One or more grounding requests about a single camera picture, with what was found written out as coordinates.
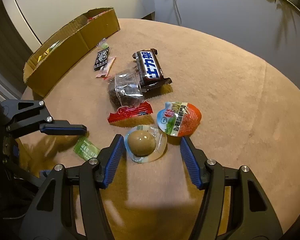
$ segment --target red candy wrapper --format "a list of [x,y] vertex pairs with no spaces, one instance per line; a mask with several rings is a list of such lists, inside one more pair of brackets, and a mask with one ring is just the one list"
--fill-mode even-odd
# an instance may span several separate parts
[[146,114],[153,114],[153,110],[148,101],[144,101],[137,107],[121,106],[115,114],[110,113],[108,122],[113,123],[127,118],[137,117]]

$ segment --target plastic bag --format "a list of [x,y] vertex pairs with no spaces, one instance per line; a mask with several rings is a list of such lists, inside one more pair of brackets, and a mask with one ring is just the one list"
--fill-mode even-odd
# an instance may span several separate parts
[[137,107],[145,99],[141,92],[140,76],[135,68],[124,70],[106,79],[108,93],[114,106]]
[[97,44],[97,48],[100,50],[106,49],[110,47],[109,44],[107,43],[107,39],[103,38],[98,44]]

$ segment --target orange and white package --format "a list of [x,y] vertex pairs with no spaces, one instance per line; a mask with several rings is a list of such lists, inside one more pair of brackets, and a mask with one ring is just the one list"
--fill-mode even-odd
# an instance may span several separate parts
[[201,112],[190,103],[166,102],[165,109],[157,114],[159,128],[171,136],[185,136],[197,129]]

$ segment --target snack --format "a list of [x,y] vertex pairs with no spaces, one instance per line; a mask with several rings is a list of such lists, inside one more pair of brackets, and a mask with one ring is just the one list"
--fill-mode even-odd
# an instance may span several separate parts
[[132,55],[137,61],[142,92],[172,83],[171,78],[164,78],[157,54],[156,49],[144,49]]
[[157,114],[162,131],[171,136],[192,134],[201,120],[201,112],[190,103],[166,102],[165,109]]
[[101,67],[107,65],[108,54],[109,54],[109,47],[98,52],[96,61],[94,63],[94,68],[93,68],[94,71],[100,70]]
[[[143,140],[142,144],[137,143],[140,139]],[[124,144],[134,162],[147,163],[163,155],[167,145],[167,135],[152,125],[138,125],[125,135]]]
[[38,58],[38,62],[42,59],[44,59],[57,45],[58,45],[59,41],[53,43],[49,48],[47,48],[47,50],[39,56]]
[[127,69],[106,79],[108,93],[115,108],[137,107],[144,101],[140,88],[140,78],[135,69]]
[[145,101],[137,107],[119,107],[115,114],[110,113],[108,122],[109,124],[120,127],[134,127],[139,124],[151,124],[154,123],[154,120],[150,114],[153,114],[152,107],[148,101]]
[[78,139],[73,150],[85,161],[96,158],[100,152],[100,149],[95,147],[86,136],[82,136]]
[[94,71],[100,70],[105,67],[108,63],[108,54],[110,47],[107,43],[107,39],[103,38],[96,46],[100,51],[97,54],[96,61],[94,63]]
[[100,68],[100,70],[97,70],[96,77],[107,76],[110,68],[112,67],[114,60],[115,60],[115,57],[109,57],[107,65],[104,65],[103,67]]
[[128,136],[128,145],[135,156],[148,156],[155,149],[155,139],[148,131],[136,130]]

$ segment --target black snack wrapper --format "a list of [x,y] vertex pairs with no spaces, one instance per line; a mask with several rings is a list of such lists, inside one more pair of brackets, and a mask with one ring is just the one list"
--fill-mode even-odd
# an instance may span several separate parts
[[137,61],[142,92],[172,83],[171,78],[164,78],[156,55],[156,49],[144,49],[132,55]]
[[100,70],[101,67],[107,65],[109,49],[110,48],[108,47],[98,52],[96,62],[94,63],[94,71]]

